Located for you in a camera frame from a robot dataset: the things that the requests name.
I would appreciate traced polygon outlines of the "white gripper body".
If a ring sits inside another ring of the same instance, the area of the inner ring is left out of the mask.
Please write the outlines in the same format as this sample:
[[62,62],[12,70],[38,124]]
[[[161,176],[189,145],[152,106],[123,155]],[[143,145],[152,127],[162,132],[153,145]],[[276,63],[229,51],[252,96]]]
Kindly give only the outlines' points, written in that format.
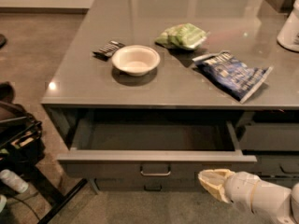
[[257,175],[238,172],[231,175],[225,182],[225,195],[233,208],[240,212],[251,211],[252,192],[261,181]]

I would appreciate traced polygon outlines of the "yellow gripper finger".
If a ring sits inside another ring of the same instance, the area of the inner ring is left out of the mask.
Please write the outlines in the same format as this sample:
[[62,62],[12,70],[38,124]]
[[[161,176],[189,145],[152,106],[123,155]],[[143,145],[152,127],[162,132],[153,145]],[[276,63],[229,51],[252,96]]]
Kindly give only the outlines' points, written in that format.
[[217,199],[220,202],[225,202],[228,203],[229,199],[226,197],[225,194],[225,188],[224,188],[224,184],[219,184],[219,185],[213,185],[213,184],[209,184],[206,182],[202,182],[200,181],[200,184],[202,185],[202,187],[208,192],[210,193],[215,199]]
[[209,184],[219,185],[223,184],[229,176],[234,174],[235,172],[228,169],[204,170],[199,173],[199,180]]

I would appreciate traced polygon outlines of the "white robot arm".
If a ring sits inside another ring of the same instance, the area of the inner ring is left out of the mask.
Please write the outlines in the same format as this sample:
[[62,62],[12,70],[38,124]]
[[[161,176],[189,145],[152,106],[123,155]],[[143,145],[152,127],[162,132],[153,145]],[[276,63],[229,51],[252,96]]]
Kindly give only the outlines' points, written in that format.
[[[229,51],[192,60],[211,81],[239,103],[245,103],[266,81],[273,68],[247,67]],[[298,187],[288,189],[247,172],[209,169],[198,174],[202,187],[235,209],[267,218],[273,224],[298,224]]]

